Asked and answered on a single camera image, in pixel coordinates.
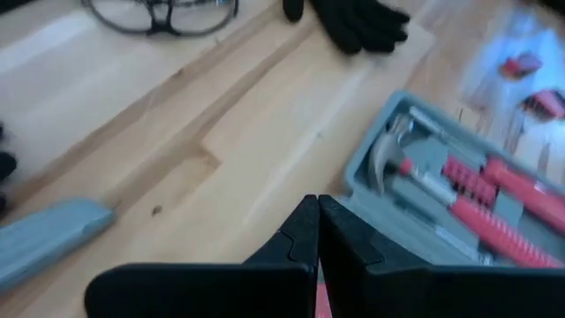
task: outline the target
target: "gray tool case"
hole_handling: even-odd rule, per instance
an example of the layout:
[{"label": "gray tool case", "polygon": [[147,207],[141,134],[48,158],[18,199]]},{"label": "gray tool case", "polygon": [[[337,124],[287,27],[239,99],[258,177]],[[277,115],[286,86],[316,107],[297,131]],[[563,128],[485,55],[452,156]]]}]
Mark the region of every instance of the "gray tool case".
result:
[{"label": "gray tool case", "polygon": [[[458,145],[464,145],[469,150],[461,153],[459,147],[450,147],[445,140],[417,122],[410,136],[401,144],[404,153],[416,165],[427,168],[445,182],[446,187],[451,188],[452,185],[442,176],[441,169],[449,155],[474,171],[479,171],[480,164],[486,161],[488,155],[496,155],[515,171],[535,178],[546,184],[551,191],[563,195],[561,188],[518,163],[503,150],[467,131],[437,107],[401,91],[389,98],[350,159],[345,171],[345,184],[350,189],[350,195],[337,199],[378,231],[433,264],[515,266],[512,261],[481,244],[475,233],[409,178],[397,173],[385,174],[383,195],[379,195],[370,186],[368,157],[373,143],[387,131],[396,115],[409,114],[411,108],[426,114],[451,138],[457,140]],[[492,212],[518,229],[531,243],[565,261],[563,236],[527,211],[524,212],[523,204],[511,194],[499,189]]]}]

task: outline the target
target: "hammer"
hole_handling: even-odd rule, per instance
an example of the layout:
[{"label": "hammer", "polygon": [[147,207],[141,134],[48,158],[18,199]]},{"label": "hammer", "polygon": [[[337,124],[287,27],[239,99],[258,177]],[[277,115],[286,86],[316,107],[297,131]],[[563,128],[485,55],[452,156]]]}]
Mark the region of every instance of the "hammer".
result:
[{"label": "hammer", "polygon": [[396,168],[403,176],[411,178],[420,188],[445,205],[479,239],[495,252],[502,254],[519,266],[528,268],[562,268],[563,264],[545,254],[519,232],[508,226],[490,211],[481,208],[468,198],[444,186],[436,177],[421,170],[408,158],[398,143],[399,135],[382,134],[373,144],[369,166],[373,167],[376,190],[383,194],[383,173],[386,166]]},{"label": "hammer", "polygon": [[[391,138],[395,138],[396,144],[402,144],[404,137],[408,135],[414,128],[414,121],[408,117],[403,115],[398,115],[395,117],[393,124],[391,125],[390,129],[386,132],[387,135],[391,136]],[[371,158],[374,158],[377,154],[377,147],[373,147],[371,150],[371,154],[369,155]],[[384,181],[382,178],[382,173],[374,173],[375,171],[384,171],[386,160],[369,160],[369,185],[373,188],[377,189],[379,193],[384,192]]]},{"label": "hammer", "polygon": [[561,234],[565,234],[565,202],[559,195],[540,186],[538,180],[514,171],[500,158],[490,155],[485,161],[484,156],[473,154],[423,111],[411,107],[410,115],[417,123],[463,154],[472,163],[480,164],[483,167],[481,176],[484,179],[510,192],[533,215],[554,227]]}]

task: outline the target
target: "wood grain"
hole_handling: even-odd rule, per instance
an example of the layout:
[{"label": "wood grain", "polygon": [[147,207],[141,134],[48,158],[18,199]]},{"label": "wood grain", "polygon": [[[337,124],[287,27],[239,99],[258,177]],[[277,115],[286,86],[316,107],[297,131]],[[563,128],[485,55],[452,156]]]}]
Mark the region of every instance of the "wood grain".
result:
[{"label": "wood grain", "polygon": [[[565,83],[562,23],[516,0],[387,0],[409,12],[389,57],[335,50],[306,7],[241,0],[201,39],[127,37],[79,5],[39,1],[0,17],[4,147],[19,172],[0,225],[71,196],[113,208],[100,237],[0,295],[2,317],[84,317],[88,282],[131,261],[238,262],[307,193],[340,193],[343,167],[397,89],[434,102],[553,182],[565,131],[517,104]],[[498,73],[530,50],[543,68]]]}]

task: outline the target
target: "red object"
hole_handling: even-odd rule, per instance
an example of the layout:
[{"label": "red object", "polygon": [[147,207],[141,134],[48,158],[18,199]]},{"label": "red object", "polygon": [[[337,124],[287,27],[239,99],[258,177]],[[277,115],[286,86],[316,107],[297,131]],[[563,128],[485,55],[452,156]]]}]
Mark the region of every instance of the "red object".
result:
[{"label": "red object", "polygon": [[532,53],[523,53],[518,57],[509,57],[502,70],[512,77],[523,77],[537,71],[542,62]]},{"label": "red object", "polygon": [[486,182],[477,172],[461,163],[452,155],[441,169],[443,174],[452,184],[463,188],[463,192],[471,194],[471,197],[487,207],[492,207],[496,200],[496,188]]},{"label": "red object", "polygon": [[318,289],[316,291],[316,318],[332,318],[328,290],[324,283],[318,283]]},{"label": "red object", "polygon": [[400,164],[400,173],[402,173],[404,176],[409,175],[412,172],[412,168],[414,167],[414,163],[412,162],[412,160],[406,158],[404,159],[404,161]]},{"label": "red object", "polygon": [[536,180],[515,173],[499,159],[489,159],[483,170],[487,180],[514,194],[533,215],[565,234],[565,202],[545,191]]},{"label": "red object", "polygon": [[551,117],[565,117],[565,99],[553,89],[543,90],[524,100],[526,107],[543,110]]},{"label": "red object", "polygon": [[563,267],[560,261],[539,250],[499,217],[469,199],[460,196],[450,210],[475,232],[481,241],[516,264],[528,268]]}]

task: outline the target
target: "hammer head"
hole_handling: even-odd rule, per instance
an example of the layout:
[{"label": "hammer head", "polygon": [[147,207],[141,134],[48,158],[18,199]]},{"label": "hammer head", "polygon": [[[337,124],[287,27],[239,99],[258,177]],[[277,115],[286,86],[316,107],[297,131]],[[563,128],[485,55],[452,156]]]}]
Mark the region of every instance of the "hammer head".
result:
[{"label": "hammer head", "polygon": [[398,168],[404,160],[404,153],[398,144],[398,136],[383,133],[374,143],[369,155],[369,185],[379,194],[384,192],[384,170],[387,164]]},{"label": "hammer head", "polygon": [[400,143],[404,136],[414,128],[414,120],[406,115],[397,115],[388,133],[392,133]]}]

